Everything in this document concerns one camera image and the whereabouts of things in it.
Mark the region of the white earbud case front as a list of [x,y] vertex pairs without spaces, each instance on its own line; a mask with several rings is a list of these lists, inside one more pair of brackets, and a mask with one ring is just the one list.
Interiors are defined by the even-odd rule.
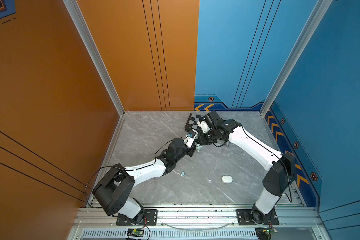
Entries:
[[232,178],[232,176],[224,175],[224,176],[222,176],[222,182],[225,184],[230,184],[233,182],[233,178]]

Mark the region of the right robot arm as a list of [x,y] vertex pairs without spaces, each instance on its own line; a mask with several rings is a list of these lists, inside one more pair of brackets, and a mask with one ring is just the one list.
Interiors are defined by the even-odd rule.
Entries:
[[290,186],[295,180],[294,155],[283,154],[271,148],[250,134],[241,123],[233,119],[223,120],[215,111],[201,117],[197,125],[201,129],[199,145],[212,145],[218,140],[230,142],[249,154],[267,171],[263,178],[263,190],[252,206],[250,221],[257,225],[270,223],[276,204],[285,190],[291,190]]

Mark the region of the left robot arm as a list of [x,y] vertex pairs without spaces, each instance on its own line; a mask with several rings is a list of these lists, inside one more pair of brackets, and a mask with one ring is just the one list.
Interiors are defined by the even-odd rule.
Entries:
[[196,146],[196,139],[190,136],[174,138],[169,141],[168,148],[150,162],[132,167],[115,164],[94,187],[93,195],[107,216],[121,214],[136,224],[140,223],[145,209],[139,201],[130,198],[132,189],[150,179],[169,174],[180,159],[193,155]]

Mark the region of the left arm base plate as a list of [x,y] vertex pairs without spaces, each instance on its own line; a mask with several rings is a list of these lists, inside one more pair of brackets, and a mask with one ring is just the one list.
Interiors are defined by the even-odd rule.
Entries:
[[140,211],[134,218],[118,214],[117,226],[155,226],[157,224],[158,210],[148,209]]

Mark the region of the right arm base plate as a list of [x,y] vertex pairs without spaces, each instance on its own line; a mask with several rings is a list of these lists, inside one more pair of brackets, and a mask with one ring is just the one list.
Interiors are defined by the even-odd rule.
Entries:
[[240,226],[246,225],[268,225],[278,226],[280,224],[275,209],[264,215],[258,210],[238,209],[237,220]]

